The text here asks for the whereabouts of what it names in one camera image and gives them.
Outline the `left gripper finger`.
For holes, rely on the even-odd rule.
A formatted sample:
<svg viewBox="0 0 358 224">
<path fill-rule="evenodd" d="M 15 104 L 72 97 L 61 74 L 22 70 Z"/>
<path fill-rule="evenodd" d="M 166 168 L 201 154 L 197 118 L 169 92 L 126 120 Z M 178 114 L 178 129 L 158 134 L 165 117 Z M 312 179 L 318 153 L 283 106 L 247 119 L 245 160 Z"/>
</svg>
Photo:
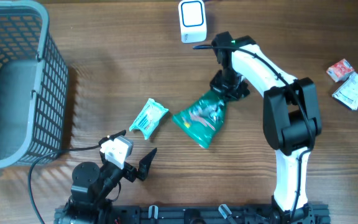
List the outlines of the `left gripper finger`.
<svg viewBox="0 0 358 224">
<path fill-rule="evenodd" d="M 126 135 L 126 130 L 124 129 L 124 130 L 122 130 L 122 131 L 120 131 L 120 132 L 118 132 L 118 133 L 116 133 L 116 134 L 112 134 L 112 135 L 108 135 L 108 136 L 106 136 L 106 137 L 103 137 L 100 141 L 99 141 L 99 146 L 101 146 L 102 144 L 104 144 L 106 141 L 109 141 L 109 140 L 114 140 L 114 139 L 116 139 L 117 137 L 119 137 L 119 136 L 125 136 Z"/>
<path fill-rule="evenodd" d="M 157 148 L 154 148 L 139 161 L 139 167 L 137 170 L 137 178 L 140 179 L 141 181 L 144 181 L 147 178 L 147 176 L 149 174 L 151 163 L 152 163 L 156 153 L 157 153 Z"/>
</svg>

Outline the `teal wet wipes pack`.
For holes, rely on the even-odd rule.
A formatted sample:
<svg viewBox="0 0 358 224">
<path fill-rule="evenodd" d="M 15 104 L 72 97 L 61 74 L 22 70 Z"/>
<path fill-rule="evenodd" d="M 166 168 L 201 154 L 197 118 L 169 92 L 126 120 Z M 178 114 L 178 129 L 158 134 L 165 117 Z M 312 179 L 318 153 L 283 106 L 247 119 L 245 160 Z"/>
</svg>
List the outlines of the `teal wet wipes pack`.
<svg viewBox="0 0 358 224">
<path fill-rule="evenodd" d="M 144 139 L 148 140 L 159 125 L 160 120 L 168 112 L 169 110 L 162 104 L 149 98 L 141 112 L 129 127 L 129 131 L 139 130 L 144 135 Z"/>
</svg>

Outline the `green 3M gloves package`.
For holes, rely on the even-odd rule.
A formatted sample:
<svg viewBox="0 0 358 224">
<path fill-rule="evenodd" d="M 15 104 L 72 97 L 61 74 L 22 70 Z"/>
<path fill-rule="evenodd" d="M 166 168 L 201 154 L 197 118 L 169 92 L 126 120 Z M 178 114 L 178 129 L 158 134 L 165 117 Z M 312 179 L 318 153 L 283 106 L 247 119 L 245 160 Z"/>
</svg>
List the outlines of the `green 3M gloves package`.
<svg viewBox="0 0 358 224">
<path fill-rule="evenodd" d="M 213 91 L 206 92 L 191 106 L 173 115 L 173 122 L 200 147 L 209 148 L 224 124 L 224 100 Z"/>
</svg>

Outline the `red snack packet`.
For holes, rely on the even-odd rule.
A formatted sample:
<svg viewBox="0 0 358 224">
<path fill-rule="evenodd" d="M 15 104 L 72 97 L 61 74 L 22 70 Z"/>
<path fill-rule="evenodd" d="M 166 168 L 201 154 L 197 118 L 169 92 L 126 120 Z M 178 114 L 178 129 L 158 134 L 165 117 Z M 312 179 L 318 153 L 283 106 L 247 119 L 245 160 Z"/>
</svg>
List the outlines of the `red snack packet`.
<svg viewBox="0 0 358 224">
<path fill-rule="evenodd" d="M 346 59 L 342 59 L 334 65 L 330 66 L 326 70 L 326 73 L 337 83 L 339 81 L 346 80 L 354 71 L 355 70 L 351 64 Z"/>
</svg>

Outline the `white tissue pack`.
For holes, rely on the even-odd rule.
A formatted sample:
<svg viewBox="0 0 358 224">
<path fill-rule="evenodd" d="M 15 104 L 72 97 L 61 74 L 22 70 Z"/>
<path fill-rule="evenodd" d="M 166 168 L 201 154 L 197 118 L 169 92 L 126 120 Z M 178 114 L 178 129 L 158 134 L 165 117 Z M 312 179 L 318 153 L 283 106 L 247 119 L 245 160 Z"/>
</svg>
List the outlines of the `white tissue pack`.
<svg viewBox="0 0 358 224">
<path fill-rule="evenodd" d="M 332 97 L 352 111 L 358 109 L 358 73 L 349 78 L 332 94 Z"/>
</svg>

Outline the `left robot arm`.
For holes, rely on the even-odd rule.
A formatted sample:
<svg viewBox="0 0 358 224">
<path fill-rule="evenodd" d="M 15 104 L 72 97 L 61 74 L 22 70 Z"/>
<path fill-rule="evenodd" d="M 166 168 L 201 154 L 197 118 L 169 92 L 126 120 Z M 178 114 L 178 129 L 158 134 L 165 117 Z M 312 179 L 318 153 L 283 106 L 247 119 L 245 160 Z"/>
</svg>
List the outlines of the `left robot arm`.
<svg viewBox="0 0 358 224">
<path fill-rule="evenodd" d="M 125 135 L 126 130 L 123 130 L 99 141 L 101 167 L 94 162 L 82 162 L 74 168 L 71 196 L 64 206 L 55 210 L 55 223 L 140 223 L 139 207 L 115 207 L 113 202 L 117 198 L 109 199 L 108 195 L 116 187 L 121 190 L 122 179 L 144 181 L 157 148 L 134 167 L 126 162 L 134 144 Z"/>
</svg>

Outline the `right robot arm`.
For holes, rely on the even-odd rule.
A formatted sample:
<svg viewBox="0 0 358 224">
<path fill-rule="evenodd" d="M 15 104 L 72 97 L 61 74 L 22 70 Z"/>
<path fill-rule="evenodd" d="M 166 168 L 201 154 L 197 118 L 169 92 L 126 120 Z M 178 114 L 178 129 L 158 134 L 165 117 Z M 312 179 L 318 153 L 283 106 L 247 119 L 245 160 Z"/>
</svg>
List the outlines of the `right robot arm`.
<svg viewBox="0 0 358 224">
<path fill-rule="evenodd" d="M 277 166 L 271 221 L 304 221 L 311 215 L 305 190 L 307 163 L 322 130 L 315 84 L 284 72 L 248 35 L 235 39 L 222 32 L 208 47 L 222 66 L 211 90 L 226 101 L 237 101 L 253 85 L 263 98 L 263 132 Z"/>
</svg>

